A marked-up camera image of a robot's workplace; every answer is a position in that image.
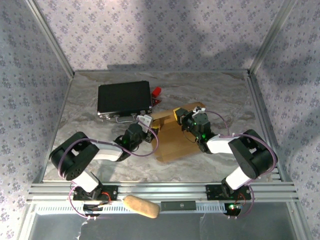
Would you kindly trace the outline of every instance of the marble surface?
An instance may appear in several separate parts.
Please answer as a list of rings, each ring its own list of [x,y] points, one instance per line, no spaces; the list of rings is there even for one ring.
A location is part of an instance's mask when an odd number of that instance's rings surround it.
[[[240,74],[227,73],[111,73],[77,72],[71,84],[66,105],[58,127],[53,149],[77,131],[101,141],[113,141],[122,135],[130,123],[116,123],[97,116],[98,86],[147,80],[153,90],[162,88],[154,112],[173,109],[187,103],[202,102],[208,110],[220,113],[233,133],[255,129],[258,133],[254,106]],[[223,122],[209,114],[215,133],[226,134]],[[137,153],[152,151],[151,144],[140,145]],[[204,154],[202,152],[171,163],[158,162],[154,155],[131,156],[122,162],[93,160],[88,169],[102,182],[220,182],[237,167],[231,154]],[[48,162],[44,181],[61,180],[57,170]]]

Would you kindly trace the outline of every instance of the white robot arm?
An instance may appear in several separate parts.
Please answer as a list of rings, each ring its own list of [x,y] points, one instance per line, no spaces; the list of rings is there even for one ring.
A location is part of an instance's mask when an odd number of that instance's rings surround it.
[[[228,197],[243,185],[272,171],[278,158],[254,130],[230,136],[214,134],[205,111],[205,108],[200,107],[192,111],[178,108],[175,109],[174,115],[182,131],[194,135],[202,152],[234,155],[239,167],[221,181],[224,196]]]
[[[104,186],[87,166],[92,160],[109,160],[121,162],[130,155],[146,157],[149,154],[138,155],[133,151],[143,142],[150,143],[156,138],[156,133],[150,128],[152,117],[137,116],[137,122],[130,124],[124,135],[120,135],[113,142],[103,142],[88,138],[83,132],[76,132],[64,143],[53,150],[49,156],[58,173],[67,181],[71,181],[80,188],[88,199],[96,200],[101,197]]]

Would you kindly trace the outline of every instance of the cardboard piece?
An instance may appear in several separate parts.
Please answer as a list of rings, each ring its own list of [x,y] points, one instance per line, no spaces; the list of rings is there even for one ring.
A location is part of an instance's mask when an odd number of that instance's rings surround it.
[[[197,106],[205,107],[203,103],[195,102],[180,106],[180,108],[190,111]],[[184,136],[181,131],[181,126],[175,119],[174,109],[153,113],[151,116],[153,118],[152,127],[159,127],[160,129],[158,133],[159,147],[154,153],[159,162],[168,163],[181,157],[200,152],[198,145],[188,140],[193,141],[195,137],[186,131],[184,134],[188,139]],[[156,147],[155,140],[152,141],[152,147]]]

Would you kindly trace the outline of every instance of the purple cable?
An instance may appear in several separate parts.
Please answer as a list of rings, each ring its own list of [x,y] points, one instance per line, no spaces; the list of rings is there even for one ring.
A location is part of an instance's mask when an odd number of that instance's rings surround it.
[[[71,207],[73,208],[73,210],[75,210],[76,214],[78,214],[80,217],[83,217],[85,219],[87,219],[88,217],[84,214],[81,214],[76,208],[75,206],[73,205],[72,201],[71,201],[71,194],[72,192],[76,189],[76,187],[78,187],[77,185],[73,186],[73,188],[70,190],[69,192],[69,202],[70,202],[70,205]]]
[[[205,110],[205,112],[211,113],[211,114],[215,114],[215,115],[219,116],[222,119],[222,121],[224,122],[225,128],[228,131],[228,135],[230,135],[228,124],[227,124],[226,120],[219,113],[217,113],[215,111],[208,111],[208,110]]]
[[[91,138],[82,138],[82,139],[78,139],[77,141],[73,142],[63,153],[62,157],[60,158],[60,161],[59,161],[59,164],[58,164],[58,173],[59,173],[59,176],[61,178],[64,178],[64,176],[62,176],[62,173],[61,173],[61,166],[62,166],[62,163],[63,161],[65,160],[68,152],[78,143],[80,142],[83,142],[83,141],[90,141],[90,142],[94,142],[94,143],[97,143],[97,144],[104,144],[104,145],[110,145],[110,146],[115,146],[117,148],[120,148],[121,150],[123,150],[124,152],[130,154],[130,155],[133,155],[133,156],[136,156],[136,157],[147,157],[147,156],[150,156],[152,155],[153,153],[155,153],[159,147],[159,138],[157,136],[157,134],[150,128],[148,127],[147,125],[145,125],[143,122],[137,120],[139,123],[141,123],[143,126],[145,126],[146,128],[148,128],[148,130],[154,135],[155,137],[155,140],[156,140],[156,146],[155,146],[155,149],[148,153],[148,154],[144,154],[144,155],[139,155],[139,154],[136,154],[134,152],[131,152],[127,149],[125,149],[123,146],[120,146],[116,143],[112,143],[112,142],[106,142],[106,141],[99,141],[99,140],[95,140],[95,139],[91,139]]]
[[[252,210],[252,208],[253,208],[253,206],[254,206],[254,203],[255,203],[255,193],[254,193],[254,190],[252,189],[252,187],[251,187],[250,185],[248,185],[248,187],[249,187],[250,193],[251,193],[251,199],[252,199],[251,205],[250,205],[249,209],[248,209],[243,215],[240,215],[240,216],[238,216],[237,218],[243,218],[243,217],[247,216],[247,215],[251,212],[251,210]]]
[[[269,145],[266,144],[263,140],[255,137],[255,136],[251,136],[249,134],[245,134],[245,133],[237,133],[237,134],[230,135],[230,136],[219,136],[219,138],[221,138],[221,139],[228,139],[228,138],[233,138],[233,137],[247,137],[247,138],[253,139],[253,140],[257,141],[258,143],[262,144],[263,146],[265,146],[265,148],[270,152],[270,154],[272,156],[272,159],[273,159],[272,167],[268,171],[266,171],[265,173],[261,174],[261,176],[269,174],[275,169],[276,164],[277,164],[276,154],[272,150],[272,148],[269,147]]]

